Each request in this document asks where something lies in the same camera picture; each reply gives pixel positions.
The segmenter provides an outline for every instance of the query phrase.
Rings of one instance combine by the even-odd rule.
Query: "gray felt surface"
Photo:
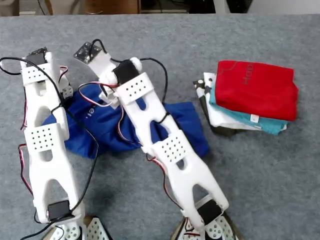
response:
[[[192,101],[210,153],[205,162],[230,202],[228,213],[247,240],[320,239],[320,16],[118,15],[0,18],[0,56],[22,57],[47,46],[69,66],[74,87],[94,74],[72,54],[100,38],[116,59],[154,57],[169,72],[168,103]],[[298,118],[279,136],[247,131],[212,134],[192,81],[219,60],[259,61],[295,69]],[[160,95],[162,69],[144,69]],[[20,179],[17,145],[25,142],[20,76],[0,72],[0,232],[11,240],[40,229]],[[80,186],[91,160],[68,153]],[[115,240],[169,239],[182,215],[162,189],[162,173],[137,149],[105,154],[84,199]]]

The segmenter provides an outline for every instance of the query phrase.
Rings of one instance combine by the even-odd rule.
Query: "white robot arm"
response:
[[[124,108],[135,127],[136,135],[144,153],[154,156],[165,168],[173,194],[181,207],[182,214],[190,220],[199,231],[205,225],[219,217],[229,206],[217,181],[208,166],[195,153],[185,134],[179,129],[171,115],[167,114],[154,91],[147,73],[142,72],[142,64],[137,58],[122,61],[119,66],[111,62],[111,56],[102,49],[85,43],[74,56],[86,63],[107,85],[118,85],[109,88],[103,86],[100,98],[116,108]],[[143,100],[145,109],[141,109],[137,100]],[[150,123],[156,121],[168,132],[168,137],[156,143],[152,142]],[[200,185],[207,190],[204,200],[213,204],[217,210],[212,216],[201,215],[194,202],[193,187]]]
[[[79,189],[66,153],[64,141],[69,138],[69,128],[66,112],[61,104],[62,97],[58,95],[57,89],[64,98],[71,97],[73,90],[67,78],[60,74],[60,66],[55,62],[53,54],[46,48],[38,49],[24,59],[35,63],[53,81],[51,82],[37,67],[28,62],[21,62],[27,100],[27,127],[24,136],[29,153],[33,204],[41,223],[54,221],[55,225],[73,229],[73,234],[68,239],[75,240],[81,235],[80,227],[82,232],[86,232],[83,222],[85,208],[82,202],[78,203]],[[50,112],[56,123],[42,125],[44,114]],[[67,193],[67,199],[49,202],[48,192],[52,180],[56,180],[62,186]]]

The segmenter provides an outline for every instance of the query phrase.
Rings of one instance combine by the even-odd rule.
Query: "folded red shirt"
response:
[[[216,104],[232,111],[293,121],[298,88],[294,70],[258,62],[219,61]]]

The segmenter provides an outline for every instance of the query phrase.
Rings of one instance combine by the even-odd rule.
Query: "stack of folded clothes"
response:
[[[203,80],[193,83],[214,128],[232,129],[233,134],[258,130],[277,135],[297,116],[298,89],[293,79],[291,68],[220,61],[217,74],[205,72]]]

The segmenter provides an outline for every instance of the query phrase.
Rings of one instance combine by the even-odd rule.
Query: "folded clothes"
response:
[[[103,104],[99,99],[101,89],[97,85],[89,85],[82,90],[88,98]],[[165,104],[164,108],[172,115],[178,126],[184,131],[194,151],[203,157],[209,150],[208,142],[204,137],[199,116],[191,102]],[[99,155],[106,151],[123,152],[139,148],[138,143],[131,143],[123,140],[117,132],[117,124],[121,117],[121,109],[111,107],[98,107],[84,100],[78,92],[72,99],[68,110],[82,122],[96,137],[99,143]],[[67,115],[70,138],[65,141],[65,146],[71,152],[84,157],[93,158],[96,152],[96,145],[92,137],[83,130],[76,122]],[[56,119],[51,115],[45,124],[55,123]],[[129,140],[137,142],[135,128],[129,117],[124,113],[120,124],[122,134]],[[167,131],[158,123],[151,122],[151,137],[155,143],[168,136]]]
[[[278,120],[273,118],[267,118],[267,117],[258,117],[254,121],[252,121],[252,115],[244,112],[239,111],[231,111],[229,109],[226,109],[224,107],[218,106],[216,104],[216,98],[215,98],[215,78],[212,78],[212,89],[210,93],[210,104],[220,110],[221,112],[225,113],[226,115],[232,117],[233,119],[244,123],[248,126],[252,126],[254,128],[259,128],[262,131],[265,131],[270,134],[277,135],[281,130],[284,130],[287,128],[287,121],[285,120]]]
[[[205,116],[207,122],[209,123],[211,131],[213,133],[220,134],[220,135],[227,136],[227,137],[230,137],[230,136],[236,134],[238,131],[237,129],[231,129],[231,128],[227,128],[227,127],[223,127],[223,126],[213,126],[210,123],[208,107],[211,108],[211,105],[209,104],[207,106],[207,101],[206,101],[206,96],[205,96],[205,81],[200,79],[198,81],[193,81],[192,83],[193,83],[194,88],[196,90],[196,94],[199,98],[201,108],[203,110],[203,113],[204,113],[204,116]]]
[[[291,68],[258,62],[219,61],[216,104],[232,111],[293,121],[298,89]]]
[[[206,100],[206,105],[208,110],[208,117],[212,126],[214,127],[221,126],[229,129],[256,130],[256,131],[261,130],[258,127],[246,125],[232,118],[225,112],[221,111],[221,109],[219,109],[218,107],[210,104],[209,101],[210,101],[211,89],[214,83],[216,82],[217,75],[215,73],[205,72],[203,76],[204,76],[204,85],[205,85],[204,93],[205,93],[205,100]]]

